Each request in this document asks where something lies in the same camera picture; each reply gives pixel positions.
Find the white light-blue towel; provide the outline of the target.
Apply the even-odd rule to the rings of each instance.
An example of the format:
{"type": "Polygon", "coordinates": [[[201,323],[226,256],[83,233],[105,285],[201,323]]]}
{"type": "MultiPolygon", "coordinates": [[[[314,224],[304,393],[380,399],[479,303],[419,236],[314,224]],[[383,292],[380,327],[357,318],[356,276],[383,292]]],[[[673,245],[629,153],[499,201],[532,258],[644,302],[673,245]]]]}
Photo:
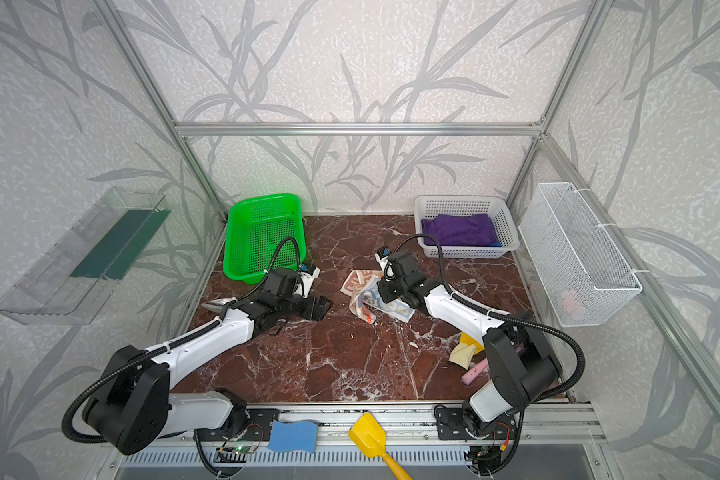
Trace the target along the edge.
{"type": "Polygon", "coordinates": [[[397,299],[390,302],[382,300],[378,290],[382,273],[374,270],[353,270],[345,279],[340,291],[350,297],[349,309],[360,320],[374,324],[378,314],[407,323],[414,310],[397,299]]]}

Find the purple towel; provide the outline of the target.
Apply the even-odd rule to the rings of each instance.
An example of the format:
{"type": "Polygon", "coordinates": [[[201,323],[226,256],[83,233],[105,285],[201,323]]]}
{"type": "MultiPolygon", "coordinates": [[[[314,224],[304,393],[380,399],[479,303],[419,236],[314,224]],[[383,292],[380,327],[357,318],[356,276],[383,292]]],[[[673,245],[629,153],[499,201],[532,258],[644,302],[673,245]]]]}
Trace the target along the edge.
{"type": "Polygon", "coordinates": [[[436,238],[443,247],[490,247],[492,242],[500,241],[487,214],[440,214],[433,219],[423,219],[421,228],[423,234],[436,238]]]}

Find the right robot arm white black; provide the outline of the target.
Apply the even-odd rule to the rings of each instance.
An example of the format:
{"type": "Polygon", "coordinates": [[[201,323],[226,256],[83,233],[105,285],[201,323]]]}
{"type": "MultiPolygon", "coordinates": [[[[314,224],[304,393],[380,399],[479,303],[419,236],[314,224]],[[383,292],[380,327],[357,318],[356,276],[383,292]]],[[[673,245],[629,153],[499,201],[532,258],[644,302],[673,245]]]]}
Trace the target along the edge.
{"type": "Polygon", "coordinates": [[[446,280],[442,245],[435,246],[438,278],[427,276],[402,245],[394,250],[379,248],[375,253],[382,270],[378,291],[384,302],[400,300],[459,329],[483,347],[489,381],[463,403],[463,428],[468,435],[485,437],[499,420],[562,395],[579,382],[586,358],[572,336],[459,293],[446,280]]]}

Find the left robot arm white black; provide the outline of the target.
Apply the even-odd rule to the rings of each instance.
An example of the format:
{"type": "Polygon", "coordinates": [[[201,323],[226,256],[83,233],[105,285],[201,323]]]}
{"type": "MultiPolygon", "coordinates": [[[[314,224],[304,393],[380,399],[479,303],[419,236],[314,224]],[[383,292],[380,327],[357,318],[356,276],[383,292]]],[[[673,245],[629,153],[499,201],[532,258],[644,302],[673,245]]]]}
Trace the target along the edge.
{"type": "Polygon", "coordinates": [[[311,288],[320,275],[313,264],[270,266],[241,297],[218,299],[215,317],[174,339],[138,349],[128,345],[110,358],[101,377],[75,398],[61,420],[63,435],[80,444],[108,443],[124,455],[184,432],[245,433],[245,400],[229,390],[177,393],[175,387],[222,353],[298,317],[319,322],[333,303],[311,288]]]}

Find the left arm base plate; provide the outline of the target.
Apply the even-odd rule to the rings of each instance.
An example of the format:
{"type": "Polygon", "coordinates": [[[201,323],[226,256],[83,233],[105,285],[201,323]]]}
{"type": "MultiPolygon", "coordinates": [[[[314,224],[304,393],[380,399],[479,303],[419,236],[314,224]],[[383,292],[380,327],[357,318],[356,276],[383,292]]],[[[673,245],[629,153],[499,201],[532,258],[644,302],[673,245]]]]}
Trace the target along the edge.
{"type": "Polygon", "coordinates": [[[280,411],[270,408],[237,409],[216,429],[197,431],[201,442],[248,441],[266,443],[280,411]]]}

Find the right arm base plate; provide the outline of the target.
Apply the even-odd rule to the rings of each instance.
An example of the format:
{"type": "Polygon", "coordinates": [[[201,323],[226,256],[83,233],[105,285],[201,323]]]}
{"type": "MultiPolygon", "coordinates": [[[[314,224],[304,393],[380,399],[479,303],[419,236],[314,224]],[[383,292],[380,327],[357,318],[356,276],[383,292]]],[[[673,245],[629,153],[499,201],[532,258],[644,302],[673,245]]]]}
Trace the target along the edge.
{"type": "Polygon", "coordinates": [[[470,407],[448,407],[438,404],[433,409],[439,440],[491,440],[508,444],[516,436],[516,420],[501,414],[488,422],[470,407]]]}

